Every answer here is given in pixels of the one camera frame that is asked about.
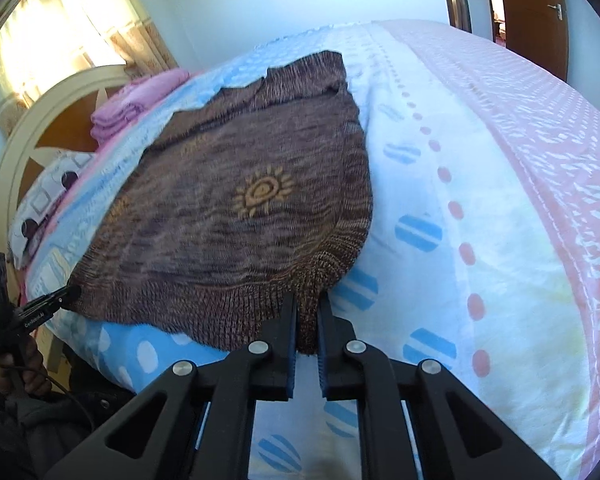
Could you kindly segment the person's left hand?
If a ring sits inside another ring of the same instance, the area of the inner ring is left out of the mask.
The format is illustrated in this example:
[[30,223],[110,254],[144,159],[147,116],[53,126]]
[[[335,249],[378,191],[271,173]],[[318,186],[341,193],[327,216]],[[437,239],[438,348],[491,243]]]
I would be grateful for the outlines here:
[[20,360],[21,362],[17,364],[11,354],[0,356],[0,393],[9,396],[14,392],[16,387],[12,381],[12,368],[19,366],[23,367],[23,370],[17,370],[22,380],[23,390],[30,396],[44,396],[47,391],[50,391],[52,385],[45,378],[43,356],[33,337],[27,336],[23,339]]

